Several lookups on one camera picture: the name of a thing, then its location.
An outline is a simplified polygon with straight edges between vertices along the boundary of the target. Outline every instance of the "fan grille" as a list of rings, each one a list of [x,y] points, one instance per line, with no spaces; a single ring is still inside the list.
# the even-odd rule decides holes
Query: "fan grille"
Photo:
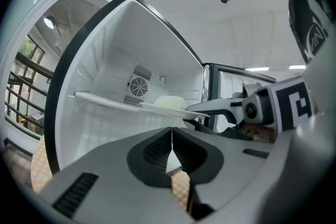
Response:
[[[133,79],[130,85],[131,92],[135,96],[144,96],[148,91],[147,83],[144,79],[136,78]]]

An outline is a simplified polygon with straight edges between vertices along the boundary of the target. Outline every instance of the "black sleeve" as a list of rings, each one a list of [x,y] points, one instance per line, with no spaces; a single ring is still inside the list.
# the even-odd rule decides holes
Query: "black sleeve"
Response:
[[[333,21],[333,13],[326,0],[288,1],[290,28],[303,59],[309,63],[328,37],[326,29]]]

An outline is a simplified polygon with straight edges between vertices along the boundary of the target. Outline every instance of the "refrigerator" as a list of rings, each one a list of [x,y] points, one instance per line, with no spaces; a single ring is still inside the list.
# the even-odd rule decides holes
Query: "refrigerator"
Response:
[[[144,0],[113,0],[78,31],[55,70],[45,111],[50,169],[56,173],[99,145],[142,132],[194,128],[146,111],[141,102],[174,95],[192,105],[232,98],[243,83],[274,82],[203,63],[192,44]],[[230,126],[222,115],[197,120],[215,132]]]

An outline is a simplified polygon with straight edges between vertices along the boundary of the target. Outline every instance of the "freezer compartment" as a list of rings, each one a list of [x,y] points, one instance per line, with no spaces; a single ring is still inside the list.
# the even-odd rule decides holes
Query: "freezer compartment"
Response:
[[[137,0],[126,0],[89,34],[83,29],[81,34],[87,36],[57,103],[60,169],[101,144],[162,127],[185,127],[182,119],[141,110],[141,102],[153,103],[163,95],[182,97],[187,105],[202,97],[204,68],[160,17]],[[71,46],[78,45],[71,42],[62,57]]]

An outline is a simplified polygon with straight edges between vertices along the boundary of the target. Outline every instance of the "ceiling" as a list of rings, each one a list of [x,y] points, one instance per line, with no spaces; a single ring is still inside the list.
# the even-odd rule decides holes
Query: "ceiling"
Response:
[[[203,62],[269,66],[277,79],[304,65],[288,23],[287,0],[145,0],[188,41]]]
[[[59,0],[36,22],[29,35],[60,57],[78,30],[106,3],[105,0]],[[47,16],[56,23],[53,29],[44,23]]]

